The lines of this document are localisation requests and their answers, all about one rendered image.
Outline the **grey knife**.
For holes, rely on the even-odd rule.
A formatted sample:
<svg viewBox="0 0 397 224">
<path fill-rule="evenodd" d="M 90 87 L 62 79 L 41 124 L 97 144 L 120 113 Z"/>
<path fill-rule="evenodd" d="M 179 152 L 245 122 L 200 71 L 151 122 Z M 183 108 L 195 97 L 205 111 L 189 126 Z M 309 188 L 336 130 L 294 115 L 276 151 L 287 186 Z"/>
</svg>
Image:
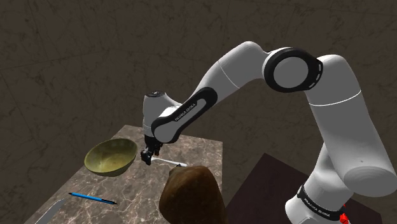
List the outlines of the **grey knife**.
<svg viewBox="0 0 397 224">
<path fill-rule="evenodd" d="M 35 224 L 48 224 L 53 216 L 59 211 L 59 209 L 65 204 L 65 199 L 56 201 L 40 218 Z"/>
</svg>

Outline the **blue pen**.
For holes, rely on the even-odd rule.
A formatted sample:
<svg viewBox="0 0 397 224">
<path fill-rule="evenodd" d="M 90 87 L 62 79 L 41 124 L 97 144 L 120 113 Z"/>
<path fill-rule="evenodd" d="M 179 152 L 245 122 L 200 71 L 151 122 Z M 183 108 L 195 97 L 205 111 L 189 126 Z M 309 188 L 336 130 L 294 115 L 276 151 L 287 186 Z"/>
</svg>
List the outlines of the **blue pen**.
<svg viewBox="0 0 397 224">
<path fill-rule="evenodd" d="M 106 204 L 117 205 L 117 203 L 114 202 L 114 201 L 106 200 L 106 199 L 102 199 L 102 198 L 98 198 L 98 197 L 93 197 L 93 196 L 89 196 L 89 195 L 83 195 L 83 194 L 75 193 L 75 192 L 69 192 L 68 194 L 72 195 L 74 197 L 82 198 L 82 199 L 88 199 L 88 200 L 93 200 L 93 201 L 102 202 L 102 203 L 106 203 Z"/>
</svg>

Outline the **brown rounded object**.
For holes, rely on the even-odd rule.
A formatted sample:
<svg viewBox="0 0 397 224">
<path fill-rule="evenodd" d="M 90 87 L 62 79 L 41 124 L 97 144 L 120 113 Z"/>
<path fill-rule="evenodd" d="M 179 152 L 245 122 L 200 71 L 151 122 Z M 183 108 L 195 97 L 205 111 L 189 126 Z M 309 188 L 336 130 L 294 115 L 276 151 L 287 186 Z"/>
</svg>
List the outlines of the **brown rounded object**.
<svg viewBox="0 0 397 224">
<path fill-rule="evenodd" d="M 158 207 L 170 224 L 229 224 L 218 183 L 202 165 L 171 169 Z"/>
</svg>

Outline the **white slender utensil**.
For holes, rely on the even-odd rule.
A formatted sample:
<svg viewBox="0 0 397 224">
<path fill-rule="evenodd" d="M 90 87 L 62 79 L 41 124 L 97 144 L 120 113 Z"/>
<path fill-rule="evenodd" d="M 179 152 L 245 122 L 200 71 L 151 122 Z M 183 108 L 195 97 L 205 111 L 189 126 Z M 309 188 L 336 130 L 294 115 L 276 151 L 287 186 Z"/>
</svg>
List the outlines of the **white slender utensil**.
<svg viewBox="0 0 397 224">
<path fill-rule="evenodd" d="M 151 161 L 155 161 L 155 160 L 159 160 L 159 161 L 167 162 L 167 163 L 170 163 L 170 164 L 174 164 L 177 167 L 187 167 L 188 166 L 187 164 L 182 163 L 182 162 L 175 162 L 175 161 L 172 161 L 172 160 L 166 160 L 166 159 L 162 159 L 162 158 L 158 158 L 158 157 L 151 157 Z"/>
</svg>

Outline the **olive green bowl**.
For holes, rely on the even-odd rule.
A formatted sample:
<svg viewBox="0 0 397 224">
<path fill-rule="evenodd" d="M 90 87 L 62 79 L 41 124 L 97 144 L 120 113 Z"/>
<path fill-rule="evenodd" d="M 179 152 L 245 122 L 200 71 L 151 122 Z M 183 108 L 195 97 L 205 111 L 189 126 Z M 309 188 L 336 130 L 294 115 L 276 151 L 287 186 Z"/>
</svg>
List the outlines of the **olive green bowl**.
<svg viewBox="0 0 397 224">
<path fill-rule="evenodd" d="M 137 155 L 137 144 L 130 139 L 115 138 L 94 146 L 84 158 L 84 166 L 98 176 L 123 174 Z"/>
</svg>

